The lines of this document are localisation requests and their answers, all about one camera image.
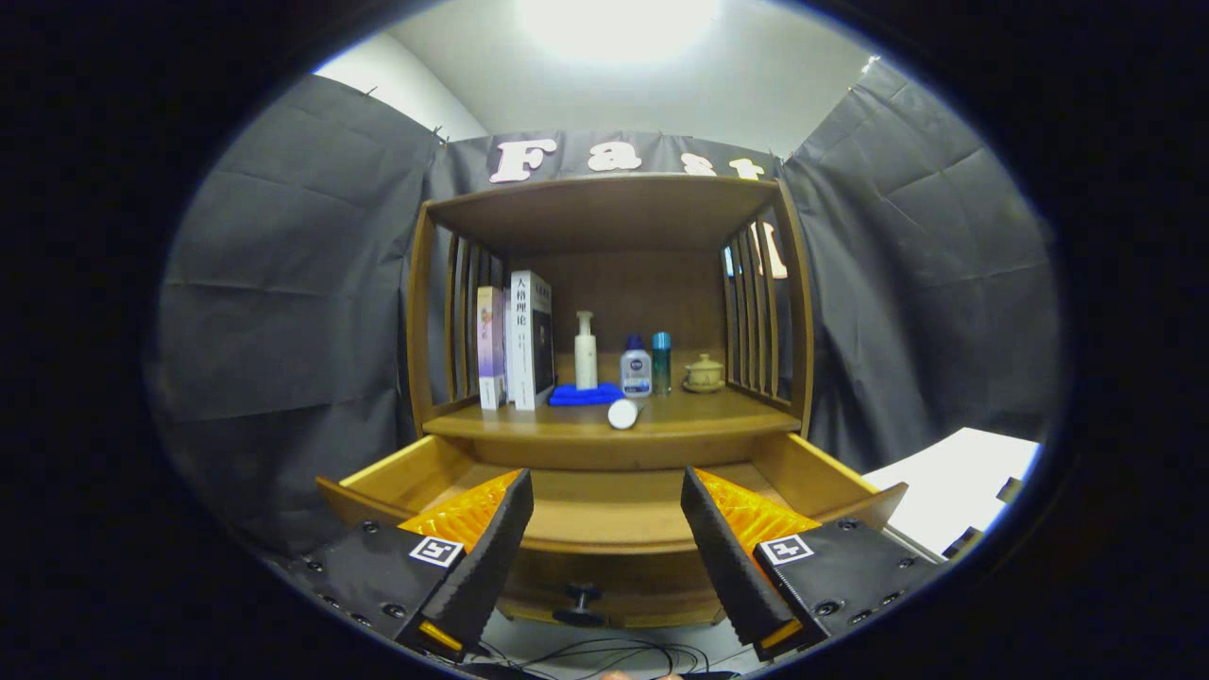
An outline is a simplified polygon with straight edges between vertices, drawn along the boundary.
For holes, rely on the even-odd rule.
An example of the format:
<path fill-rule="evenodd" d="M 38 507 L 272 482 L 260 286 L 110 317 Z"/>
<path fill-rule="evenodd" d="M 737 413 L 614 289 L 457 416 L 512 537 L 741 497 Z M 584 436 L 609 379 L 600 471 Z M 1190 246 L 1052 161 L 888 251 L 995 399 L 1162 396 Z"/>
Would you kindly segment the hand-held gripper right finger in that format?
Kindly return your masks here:
<path fill-rule="evenodd" d="M 942 561 L 886 531 L 906 491 L 809 518 L 688 467 L 679 503 L 739 641 L 773 661 L 858 629 L 941 576 Z"/>

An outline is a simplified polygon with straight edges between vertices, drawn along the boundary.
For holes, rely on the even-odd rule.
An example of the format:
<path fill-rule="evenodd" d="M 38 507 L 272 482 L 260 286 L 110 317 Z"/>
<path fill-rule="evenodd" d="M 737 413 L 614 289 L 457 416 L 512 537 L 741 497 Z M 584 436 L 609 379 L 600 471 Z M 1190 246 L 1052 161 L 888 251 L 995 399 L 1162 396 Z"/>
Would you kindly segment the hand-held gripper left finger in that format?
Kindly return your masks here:
<path fill-rule="evenodd" d="M 501 598 L 532 513 L 530 469 L 510 469 L 406 521 L 357 513 L 349 534 L 285 561 L 283 572 L 376 636 L 462 662 Z"/>

